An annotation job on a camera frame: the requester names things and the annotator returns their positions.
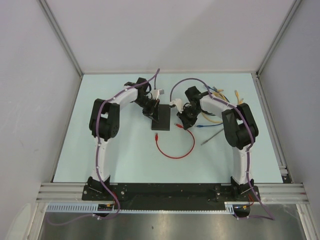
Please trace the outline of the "black network switch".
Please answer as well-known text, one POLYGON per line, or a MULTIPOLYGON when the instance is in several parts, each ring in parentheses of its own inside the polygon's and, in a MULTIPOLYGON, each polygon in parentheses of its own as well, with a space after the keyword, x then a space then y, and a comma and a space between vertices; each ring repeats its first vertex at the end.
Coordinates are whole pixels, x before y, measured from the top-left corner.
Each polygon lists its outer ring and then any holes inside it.
POLYGON ((152 120, 152 131, 170 131, 171 108, 168 104, 160 104, 158 107, 158 122, 152 120))

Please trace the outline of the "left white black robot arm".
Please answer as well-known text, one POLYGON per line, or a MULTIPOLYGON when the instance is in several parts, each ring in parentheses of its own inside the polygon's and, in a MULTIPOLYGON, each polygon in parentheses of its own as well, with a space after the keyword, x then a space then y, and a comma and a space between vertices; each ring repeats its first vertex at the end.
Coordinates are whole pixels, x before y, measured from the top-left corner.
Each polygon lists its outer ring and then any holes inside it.
POLYGON ((106 153, 120 129, 120 112, 130 103, 142 108, 142 114, 159 122, 159 96, 164 90, 151 86, 150 81, 138 78, 137 82, 127 82, 123 89, 110 99, 97 98, 93 103, 89 129, 96 140, 95 165, 87 185, 100 200, 110 196, 110 170, 106 153))

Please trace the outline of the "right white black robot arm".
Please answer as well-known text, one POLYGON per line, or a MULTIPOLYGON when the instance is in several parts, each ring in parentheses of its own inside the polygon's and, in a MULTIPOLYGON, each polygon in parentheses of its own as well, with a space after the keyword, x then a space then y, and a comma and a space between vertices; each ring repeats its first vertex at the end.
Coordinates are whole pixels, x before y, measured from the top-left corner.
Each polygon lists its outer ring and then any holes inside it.
POLYGON ((259 130, 248 104, 234 105, 210 92, 200 92, 195 86, 185 91, 188 102, 183 104, 179 98, 171 99, 170 106, 177 109, 177 116, 185 130, 195 125, 198 115, 205 111, 222 119, 224 136, 233 151, 233 173, 230 177, 230 194, 242 201, 249 193, 256 199, 251 174, 251 148, 259 130))

